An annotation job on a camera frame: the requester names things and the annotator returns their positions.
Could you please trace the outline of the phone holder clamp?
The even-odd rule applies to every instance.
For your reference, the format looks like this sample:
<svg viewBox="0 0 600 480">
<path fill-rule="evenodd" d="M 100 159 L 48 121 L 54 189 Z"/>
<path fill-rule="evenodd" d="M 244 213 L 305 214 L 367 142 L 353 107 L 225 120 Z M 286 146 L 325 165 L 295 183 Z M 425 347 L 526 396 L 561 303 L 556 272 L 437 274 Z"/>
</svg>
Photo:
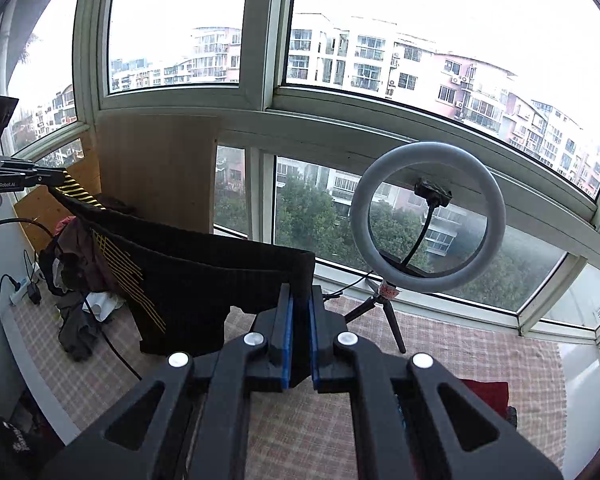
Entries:
<svg viewBox="0 0 600 480">
<path fill-rule="evenodd" d="M 446 207 L 452 200 L 452 193 L 441 186 L 419 179 L 414 184 L 414 194 L 423 200 L 429 208 Z"/>
</svg>

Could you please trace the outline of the pink plaid cloth mat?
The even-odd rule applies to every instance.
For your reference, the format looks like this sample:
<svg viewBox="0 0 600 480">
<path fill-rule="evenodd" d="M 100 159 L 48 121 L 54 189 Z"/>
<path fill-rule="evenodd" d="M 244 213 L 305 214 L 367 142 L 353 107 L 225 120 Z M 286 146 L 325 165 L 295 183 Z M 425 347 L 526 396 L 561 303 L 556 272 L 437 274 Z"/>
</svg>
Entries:
<svg viewBox="0 0 600 480">
<path fill-rule="evenodd" d="M 69 441 L 90 426 L 162 359 L 140 353 L 129 310 L 105 326 L 107 341 L 76 362 L 61 347 L 57 300 L 23 299 L 3 308 L 12 351 L 36 389 L 47 419 Z M 557 344 L 475 330 L 403 312 L 396 316 L 408 353 L 427 352 L 460 379 L 505 382 L 517 429 L 556 466 L 566 450 L 567 395 Z M 318 394 L 305 380 L 284 393 L 251 398 L 248 479 L 354 479 L 358 475 L 349 398 Z"/>
</svg>

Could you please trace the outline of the large wooden board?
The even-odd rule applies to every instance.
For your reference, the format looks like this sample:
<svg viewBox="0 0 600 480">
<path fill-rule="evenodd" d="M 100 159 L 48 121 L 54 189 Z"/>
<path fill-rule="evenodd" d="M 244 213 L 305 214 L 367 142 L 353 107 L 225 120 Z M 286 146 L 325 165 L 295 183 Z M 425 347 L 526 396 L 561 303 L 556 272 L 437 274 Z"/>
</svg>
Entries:
<svg viewBox="0 0 600 480">
<path fill-rule="evenodd" d="M 102 192 L 152 222 L 212 231 L 217 117 L 110 110 L 96 120 Z"/>
</svg>

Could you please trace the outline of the small pine wood board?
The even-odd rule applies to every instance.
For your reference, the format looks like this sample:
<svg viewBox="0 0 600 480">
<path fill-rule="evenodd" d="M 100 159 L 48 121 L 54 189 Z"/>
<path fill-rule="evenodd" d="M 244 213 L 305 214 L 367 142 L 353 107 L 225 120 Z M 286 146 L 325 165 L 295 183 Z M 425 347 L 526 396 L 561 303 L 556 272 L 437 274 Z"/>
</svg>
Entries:
<svg viewBox="0 0 600 480">
<path fill-rule="evenodd" d="M 68 168 L 68 173 L 90 194 L 99 194 L 102 190 L 100 187 L 99 160 L 95 153 L 90 153 L 71 165 Z M 44 224 L 52 233 L 55 232 L 56 224 L 69 215 L 69 211 L 50 195 L 45 186 L 34 188 L 21 200 L 18 200 L 15 203 L 15 212 L 18 217 L 32 219 Z M 40 228 L 27 224 L 22 229 L 36 252 L 48 245 L 50 237 Z"/>
</svg>

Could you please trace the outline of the white power strip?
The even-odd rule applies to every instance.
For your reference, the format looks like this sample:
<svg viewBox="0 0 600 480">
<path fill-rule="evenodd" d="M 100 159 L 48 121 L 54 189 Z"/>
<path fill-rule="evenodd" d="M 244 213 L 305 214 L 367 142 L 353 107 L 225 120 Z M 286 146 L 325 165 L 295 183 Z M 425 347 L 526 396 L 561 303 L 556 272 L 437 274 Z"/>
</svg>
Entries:
<svg viewBox="0 0 600 480">
<path fill-rule="evenodd" d="M 32 282 L 30 278 L 24 278 L 17 285 L 17 289 L 9 296 L 12 306 L 18 304 L 23 298 L 28 298 L 32 304 L 39 304 L 41 302 L 42 294 L 37 282 Z"/>
</svg>

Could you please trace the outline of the pile of dark clothes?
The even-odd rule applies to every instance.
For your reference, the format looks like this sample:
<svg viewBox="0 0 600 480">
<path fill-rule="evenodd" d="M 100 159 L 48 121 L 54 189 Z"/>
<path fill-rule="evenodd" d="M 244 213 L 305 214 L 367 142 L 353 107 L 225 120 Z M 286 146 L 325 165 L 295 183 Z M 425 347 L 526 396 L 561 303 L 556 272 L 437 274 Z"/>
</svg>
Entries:
<svg viewBox="0 0 600 480">
<path fill-rule="evenodd" d="M 62 350 L 73 361 L 88 360 L 102 336 L 102 324 L 125 305 L 96 247 L 94 233 L 69 214 L 56 224 L 52 240 L 38 254 L 38 263 L 60 314 Z"/>
</svg>

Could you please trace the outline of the black garment yellow stripes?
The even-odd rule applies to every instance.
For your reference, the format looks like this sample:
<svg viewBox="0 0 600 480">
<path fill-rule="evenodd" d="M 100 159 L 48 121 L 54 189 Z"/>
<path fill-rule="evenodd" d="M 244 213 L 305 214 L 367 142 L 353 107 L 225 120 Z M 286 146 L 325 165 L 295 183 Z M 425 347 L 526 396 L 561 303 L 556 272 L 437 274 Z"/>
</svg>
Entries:
<svg viewBox="0 0 600 480">
<path fill-rule="evenodd" d="M 313 252 L 138 218 L 103 204 L 71 176 L 50 195 L 94 233 L 145 354 L 218 350 L 230 309 L 273 309 L 283 285 L 294 299 L 308 300 Z"/>
</svg>

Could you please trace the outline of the red cloth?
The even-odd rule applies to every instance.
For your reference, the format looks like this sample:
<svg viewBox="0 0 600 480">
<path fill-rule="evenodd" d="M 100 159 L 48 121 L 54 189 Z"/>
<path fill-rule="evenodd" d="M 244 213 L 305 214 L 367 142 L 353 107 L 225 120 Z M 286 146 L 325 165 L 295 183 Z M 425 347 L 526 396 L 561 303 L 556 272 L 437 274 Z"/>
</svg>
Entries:
<svg viewBox="0 0 600 480">
<path fill-rule="evenodd" d="M 462 383 L 501 417 L 507 417 L 509 390 L 507 382 L 477 382 L 462 379 Z"/>
</svg>

